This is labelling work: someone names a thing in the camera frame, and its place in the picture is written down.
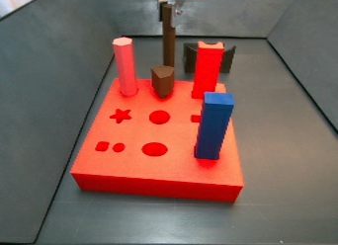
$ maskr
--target red block base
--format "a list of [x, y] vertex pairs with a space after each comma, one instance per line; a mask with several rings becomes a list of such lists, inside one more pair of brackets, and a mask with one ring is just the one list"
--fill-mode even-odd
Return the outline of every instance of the red block base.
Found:
[[[218, 161], [194, 158], [202, 100], [191, 82], [157, 98], [151, 80], [123, 97], [116, 79], [76, 156], [71, 175], [87, 191], [234, 202], [243, 188], [232, 122]], [[224, 86], [216, 85], [224, 92]]]

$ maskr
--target blue block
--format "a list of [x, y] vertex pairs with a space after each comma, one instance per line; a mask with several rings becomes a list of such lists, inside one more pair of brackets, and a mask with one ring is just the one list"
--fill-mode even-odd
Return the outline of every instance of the blue block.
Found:
[[235, 99], [232, 94], [204, 92], [195, 158], [219, 159], [219, 151], [234, 106]]

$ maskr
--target gray floor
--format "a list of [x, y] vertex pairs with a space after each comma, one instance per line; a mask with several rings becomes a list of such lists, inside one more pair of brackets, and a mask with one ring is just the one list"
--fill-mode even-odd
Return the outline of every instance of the gray floor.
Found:
[[[183, 74], [176, 41], [176, 78]], [[336, 134], [264, 40], [236, 45], [220, 76], [236, 98], [246, 187], [234, 204], [83, 192], [68, 169], [39, 243], [336, 243]], [[160, 39], [135, 39], [137, 72], [161, 63]], [[83, 137], [116, 76], [111, 67]]]

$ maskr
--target gray wall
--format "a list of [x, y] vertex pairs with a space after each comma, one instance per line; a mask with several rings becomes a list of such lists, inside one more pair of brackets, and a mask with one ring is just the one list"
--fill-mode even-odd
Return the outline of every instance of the gray wall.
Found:
[[338, 129], [338, 0], [295, 0], [268, 41]]
[[101, 0], [37, 0], [0, 22], [0, 242], [33, 242], [112, 56]]
[[[185, 0], [176, 34], [266, 38], [292, 0]], [[121, 35], [160, 35], [155, 0], [105, 0]]]

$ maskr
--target brown hexagonal prism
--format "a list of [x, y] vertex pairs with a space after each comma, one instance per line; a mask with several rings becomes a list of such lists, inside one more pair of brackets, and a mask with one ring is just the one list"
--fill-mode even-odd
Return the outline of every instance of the brown hexagonal prism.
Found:
[[173, 68], [169, 66], [152, 67], [152, 86], [157, 96], [164, 99], [173, 88]]

